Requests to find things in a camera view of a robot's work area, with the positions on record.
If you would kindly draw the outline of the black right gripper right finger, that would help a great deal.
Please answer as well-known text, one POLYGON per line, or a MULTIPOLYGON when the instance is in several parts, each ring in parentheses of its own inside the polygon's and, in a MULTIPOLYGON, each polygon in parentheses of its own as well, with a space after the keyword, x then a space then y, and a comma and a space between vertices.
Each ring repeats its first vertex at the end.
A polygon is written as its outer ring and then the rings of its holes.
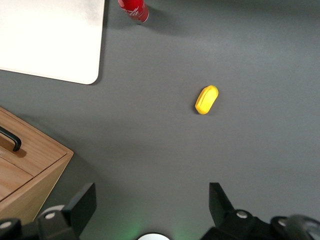
POLYGON ((221 185, 209 184, 209 211, 214 222, 203 240, 274 240, 270 224, 243 209, 235 209, 221 185))

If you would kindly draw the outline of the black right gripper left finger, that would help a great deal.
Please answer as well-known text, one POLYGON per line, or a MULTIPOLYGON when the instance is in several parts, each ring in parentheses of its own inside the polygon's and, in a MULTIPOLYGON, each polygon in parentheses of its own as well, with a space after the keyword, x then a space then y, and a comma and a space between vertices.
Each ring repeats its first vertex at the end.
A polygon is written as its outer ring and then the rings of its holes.
POLYGON ((49 207, 37 217, 39 239, 78 240, 96 208, 96 185, 86 183, 68 204, 49 207))

